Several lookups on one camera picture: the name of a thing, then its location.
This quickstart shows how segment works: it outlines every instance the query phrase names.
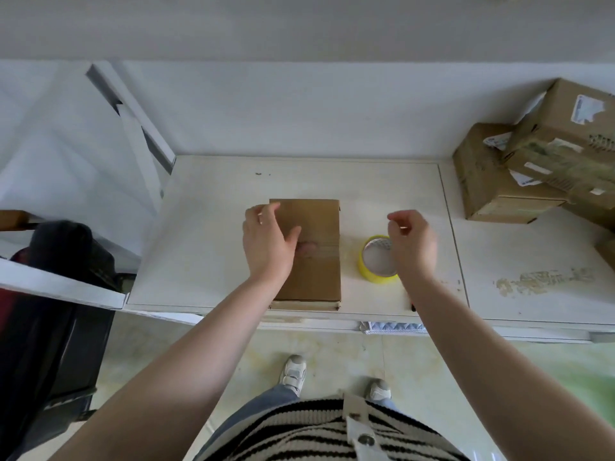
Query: sneaker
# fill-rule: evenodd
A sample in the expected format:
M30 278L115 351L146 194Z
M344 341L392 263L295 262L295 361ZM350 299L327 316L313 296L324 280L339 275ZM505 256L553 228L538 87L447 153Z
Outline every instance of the sneaker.
M390 400L390 387L387 382L382 379L375 379L367 389L366 400L382 401Z
M306 379L306 369L308 365L303 356L293 354L288 358L282 374L280 375L280 383L295 392L299 396L303 388L303 382Z

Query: hand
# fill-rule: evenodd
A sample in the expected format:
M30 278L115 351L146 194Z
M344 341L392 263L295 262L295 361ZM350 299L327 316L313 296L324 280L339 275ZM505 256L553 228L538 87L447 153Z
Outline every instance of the hand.
M284 239L275 219L275 210L279 207L280 202L274 202L245 211L243 250L251 279L273 281L281 287L293 268L301 227L292 228Z
M425 218L416 210L389 213L387 218L393 260L404 286L415 279L432 280L438 241Z

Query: black and white striped shirt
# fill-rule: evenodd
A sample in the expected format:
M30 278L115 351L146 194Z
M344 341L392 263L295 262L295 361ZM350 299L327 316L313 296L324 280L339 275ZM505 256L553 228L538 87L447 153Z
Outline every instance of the black and white striped shirt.
M356 458L342 415L344 400L286 404L236 424L197 461L314 460ZM366 402L369 424L391 460L467 460L435 430L411 417Z

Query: floor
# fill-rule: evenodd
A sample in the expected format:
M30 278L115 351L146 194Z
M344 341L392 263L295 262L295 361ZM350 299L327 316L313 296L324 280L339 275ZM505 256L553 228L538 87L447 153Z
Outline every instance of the floor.
M93 407L100 407L127 380L189 330L189 326L118 313L98 379ZM615 407L615 344L515 342L535 363L571 391L604 411ZM257 331L226 392L186 455L191 460L211 431L236 409L277 383L286 357L300 353L309 371L302 397L340 389L362 393L371 377L385 378L401 411L438 430L475 461L504 459L457 388L429 337ZM44 461L78 429L25 454Z

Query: packing tape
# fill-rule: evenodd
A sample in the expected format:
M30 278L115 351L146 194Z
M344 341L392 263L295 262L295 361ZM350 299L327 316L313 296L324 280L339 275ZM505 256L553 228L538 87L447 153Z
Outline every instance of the packing tape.
M397 278L388 236L376 235L365 241L358 256L358 270L372 283L389 283Z

